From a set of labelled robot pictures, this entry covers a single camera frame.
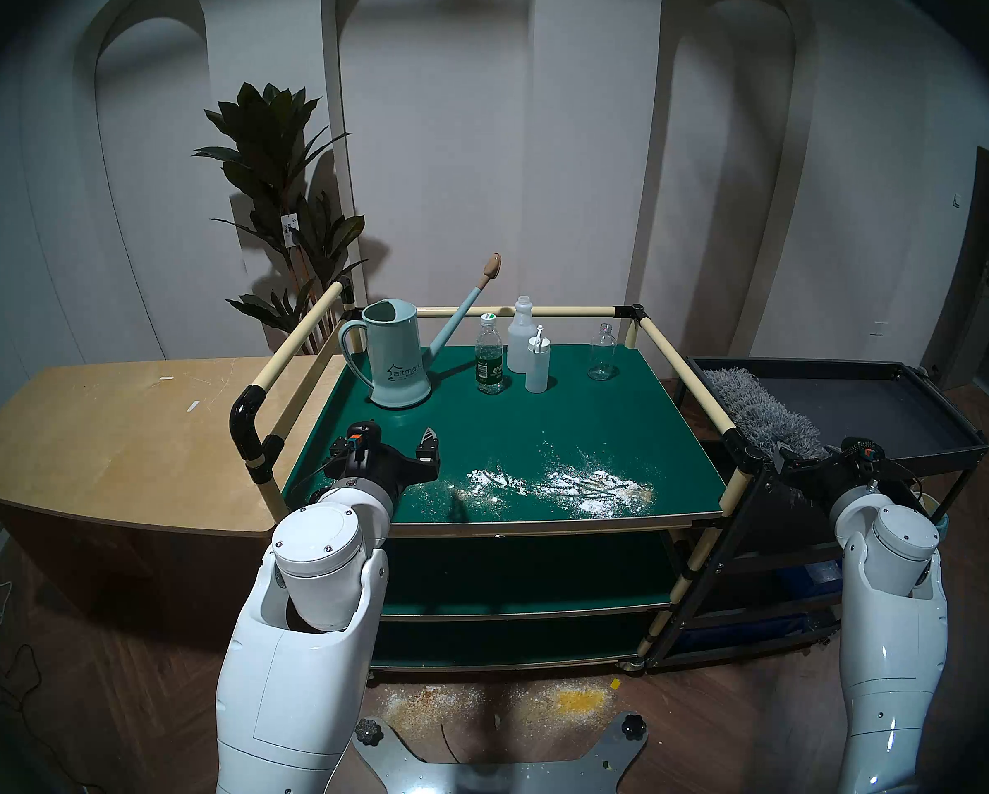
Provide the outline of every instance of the plant tag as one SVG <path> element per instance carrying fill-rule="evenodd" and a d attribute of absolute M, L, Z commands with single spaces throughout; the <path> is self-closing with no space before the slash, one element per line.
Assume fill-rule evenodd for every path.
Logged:
<path fill-rule="evenodd" d="M 295 246 L 296 237 L 293 230 L 299 229 L 299 216 L 295 213 L 289 213 L 287 216 L 281 216 L 281 234 L 285 236 L 285 246 Z"/>

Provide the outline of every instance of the wooden floor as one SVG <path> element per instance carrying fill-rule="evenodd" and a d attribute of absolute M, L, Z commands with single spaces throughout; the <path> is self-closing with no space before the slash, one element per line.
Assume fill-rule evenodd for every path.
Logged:
<path fill-rule="evenodd" d="M 989 398 L 974 386 L 950 396 L 989 438 Z M 950 484 L 935 481 L 925 487 L 937 495 Z M 933 790 L 960 791 L 989 752 L 989 455 L 952 510 L 940 552 L 950 653 L 919 769 Z M 108 616 L 81 617 L 12 543 L 0 580 L 14 581 L 0 666 L 19 643 L 34 646 L 43 684 L 27 702 L 29 721 L 76 777 L 110 794 L 214 791 L 218 646 L 165 641 Z M 615 677 L 621 684 L 612 689 Z M 5 683 L 19 694 L 33 680 L 22 660 Z M 392 722 L 433 762 L 568 759 L 588 749 L 616 711 L 635 709 L 649 723 L 650 740 L 620 792 L 830 791 L 846 729 L 836 639 L 807 655 L 645 677 L 561 672 L 394 681 L 370 688 L 363 712 Z M 331 790 L 383 786 L 349 753 Z"/>

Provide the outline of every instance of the white dispenser bottle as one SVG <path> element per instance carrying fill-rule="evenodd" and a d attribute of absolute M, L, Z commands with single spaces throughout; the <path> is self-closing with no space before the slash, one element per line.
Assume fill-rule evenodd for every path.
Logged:
<path fill-rule="evenodd" d="M 549 384 L 549 339 L 542 335 L 541 324 L 534 338 L 527 340 L 527 352 L 532 358 L 524 378 L 524 388 L 529 393 L 544 393 Z"/>

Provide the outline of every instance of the green bottle label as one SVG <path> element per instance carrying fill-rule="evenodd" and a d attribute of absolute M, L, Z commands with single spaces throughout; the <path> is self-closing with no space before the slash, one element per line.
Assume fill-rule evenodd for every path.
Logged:
<path fill-rule="evenodd" d="M 502 383 L 502 357 L 480 358 L 476 356 L 476 383 L 484 386 Z"/>

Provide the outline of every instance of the black cable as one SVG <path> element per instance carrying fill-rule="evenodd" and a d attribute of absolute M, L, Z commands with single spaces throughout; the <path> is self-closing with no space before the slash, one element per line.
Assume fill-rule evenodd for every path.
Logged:
<path fill-rule="evenodd" d="M 439 733 L 443 735 L 443 742 L 447 745 L 447 751 L 450 752 L 450 756 L 454 758 L 454 762 L 461 765 L 462 762 L 457 759 L 457 755 L 454 754 L 454 749 L 450 747 L 450 740 L 447 739 L 447 733 L 443 730 L 443 723 L 439 723 Z"/>
<path fill-rule="evenodd" d="M 65 775 L 67 779 L 72 781 L 72 783 L 74 783 L 75 786 L 81 788 L 86 792 L 101 791 L 103 792 L 103 794 L 108 794 L 108 790 L 104 786 L 101 786 L 96 782 L 83 782 L 82 780 L 75 777 L 75 775 L 73 775 L 70 771 L 68 771 L 67 768 L 65 767 L 65 764 L 61 761 L 60 755 L 57 754 L 57 749 L 54 749 L 54 747 L 52 747 L 50 743 L 47 743 L 45 740 L 43 740 L 41 737 L 35 734 L 35 730 L 31 728 L 31 723 L 27 722 L 27 711 L 24 708 L 24 705 L 27 702 L 27 698 L 35 691 L 37 691 L 39 686 L 42 685 L 42 670 L 39 669 L 38 667 L 38 658 L 36 658 L 35 656 L 35 648 L 31 646 L 30 643 L 20 643 L 19 648 L 17 648 L 16 654 L 12 656 L 12 663 L 10 663 L 10 669 L 4 672 L 4 676 L 5 679 L 8 680 L 10 678 L 10 675 L 14 672 L 14 670 L 16 670 L 17 664 L 20 660 L 20 655 L 24 649 L 27 649 L 27 653 L 31 655 L 31 665 L 35 668 L 35 674 L 36 677 L 38 677 L 38 679 L 35 681 L 33 685 L 29 686 L 29 688 L 27 688 L 27 690 L 24 691 L 24 694 L 21 694 L 19 698 L 12 691 L 10 691 L 8 688 L 3 686 L 0 682 L 0 689 L 5 694 L 7 694 L 7 696 L 9 696 L 10 699 L 12 699 L 12 701 L 14 701 L 14 703 L 16 703 L 17 705 L 16 707 L 13 707 L 8 705 L 7 703 L 4 703 L 3 701 L 0 702 L 3 705 L 7 706 L 8 708 L 11 708 L 13 711 L 16 711 L 16 713 L 20 715 L 20 719 L 24 724 L 24 728 L 27 730 L 27 733 L 31 735 L 31 739 L 40 743 L 42 746 L 45 747 L 45 749 L 51 755 L 53 755 L 53 759 L 57 763 L 57 768 L 60 769 L 61 773 L 63 773 L 63 775 Z"/>

